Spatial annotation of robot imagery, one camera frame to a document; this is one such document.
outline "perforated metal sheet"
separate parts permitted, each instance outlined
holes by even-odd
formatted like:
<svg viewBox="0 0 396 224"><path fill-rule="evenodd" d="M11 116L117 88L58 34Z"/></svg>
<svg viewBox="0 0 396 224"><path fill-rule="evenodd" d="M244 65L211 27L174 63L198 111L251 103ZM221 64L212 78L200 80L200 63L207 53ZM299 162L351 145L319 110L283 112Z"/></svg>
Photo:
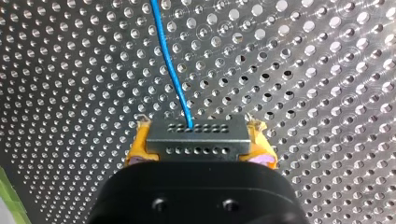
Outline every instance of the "perforated metal sheet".
<svg viewBox="0 0 396 224"><path fill-rule="evenodd" d="M0 161L33 223L84 223L135 115L180 118L147 0L1 0ZM192 114L266 119L312 223L395 223L396 3L162 1Z"/></svg>

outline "black plastic housing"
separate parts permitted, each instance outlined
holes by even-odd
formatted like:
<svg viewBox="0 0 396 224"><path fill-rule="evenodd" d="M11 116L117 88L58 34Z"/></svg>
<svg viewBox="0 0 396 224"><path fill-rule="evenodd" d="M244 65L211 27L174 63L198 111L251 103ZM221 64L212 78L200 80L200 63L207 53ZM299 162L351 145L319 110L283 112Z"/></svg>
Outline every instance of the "black plastic housing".
<svg viewBox="0 0 396 224"><path fill-rule="evenodd" d="M289 182L250 162L142 162L104 185L90 224L307 224Z"/></svg>

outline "circular hole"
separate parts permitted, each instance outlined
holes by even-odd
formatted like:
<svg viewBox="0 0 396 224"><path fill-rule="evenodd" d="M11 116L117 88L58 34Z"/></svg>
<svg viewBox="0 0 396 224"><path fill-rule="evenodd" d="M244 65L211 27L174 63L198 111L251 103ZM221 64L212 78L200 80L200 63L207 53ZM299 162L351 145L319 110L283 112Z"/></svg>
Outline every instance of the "circular hole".
<svg viewBox="0 0 396 224"><path fill-rule="evenodd" d="M218 147L213 148L213 154L219 154L220 149Z"/></svg>
<svg viewBox="0 0 396 224"><path fill-rule="evenodd" d="M173 149L171 147L167 147L165 151L166 151L167 154L172 154L173 153Z"/></svg>
<svg viewBox="0 0 396 224"><path fill-rule="evenodd" d="M167 208L167 203L166 200L163 198L158 198L154 200L152 203L152 209L154 209L157 212L164 212Z"/></svg>
<svg viewBox="0 0 396 224"><path fill-rule="evenodd" d="M291 71L285 71L285 72L283 73L283 75L285 75L285 76L287 76L287 77L290 77L290 76L292 75L292 72L291 72Z"/></svg>
<svg viewBox="0 0 396 224"><path fill-rule="evenodd" d="M227 212L236 212L239 210L239 204L232 199L225 200L222 205L223 209Z"/></svg>
<svg viewBox="0 0 396 224"><path fill-rule="evenodd" d="M222 153L222 154L228 154L228 153L230 153L230 149L227 148L227 147L224 147L224 148L221 150L221 153Z"/></svg>
<svg viewBox="0 0 396 224"><path fill-rule="evenodd" d="M201 154L201 152L202 152L202 149L201 149L200 147L196 147L196 148L194 149L194 153L195 153L195 154Z"/></svg>
<svg viewBox="0 0 396 224"><path fill-rule="evenodd" d="M248 77L245 77L245 76L240 77L240 78L239 78L239 83L240 83L241 85L247 84L247 83L248 83Z"/></svg>

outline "screw hole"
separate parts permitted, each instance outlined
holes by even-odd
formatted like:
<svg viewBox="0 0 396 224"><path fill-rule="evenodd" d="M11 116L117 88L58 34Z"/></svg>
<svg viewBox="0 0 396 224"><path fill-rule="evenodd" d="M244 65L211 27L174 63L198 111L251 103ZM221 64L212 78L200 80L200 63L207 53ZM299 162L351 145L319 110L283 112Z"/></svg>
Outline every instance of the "screw hole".
<svg viewBox="0 0 396 224"><path fill-rule="evenodd" d="M166 200L162 198L158 198L154 200L152 203L152 209L154 209L157 212L164 212L167 208Z"/></svg>
<svg viewBox="0 0 396 224"><path fill-rule="evenodd" d="M224 210L227 212L236 212L239 210L239 204L232 199L227 199L222 203L222 205Z"/></svg>

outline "blue wire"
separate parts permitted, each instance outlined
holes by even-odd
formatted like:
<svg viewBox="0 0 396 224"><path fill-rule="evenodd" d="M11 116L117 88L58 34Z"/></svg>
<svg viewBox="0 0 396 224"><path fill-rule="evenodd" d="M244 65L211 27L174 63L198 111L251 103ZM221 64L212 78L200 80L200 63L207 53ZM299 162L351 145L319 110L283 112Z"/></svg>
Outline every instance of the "blue wire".
<svg viewBox="0 0 396 224"><path fill-rule="evenodd" d="M166 66L168 67L169 75L172 79L172 82L175 86L176 93L178 99L181 103L181 107L184 111L184 116L186 117L187 125L189 128L192 128L194 123L192 120L191 112L187 107L187 101L183 93L183 89L181 89L180 82L178 81L178 77L175 71L175 68L172 64L171 55L169 53L168 46L166 45L166 35L163 31L163 22L161 21L161 11L158 6L157 0L150 0L152 11L154 14L155 25L157 26L157 34L160 40L161 49L163 50L163 58L165 59Z"/></svg>

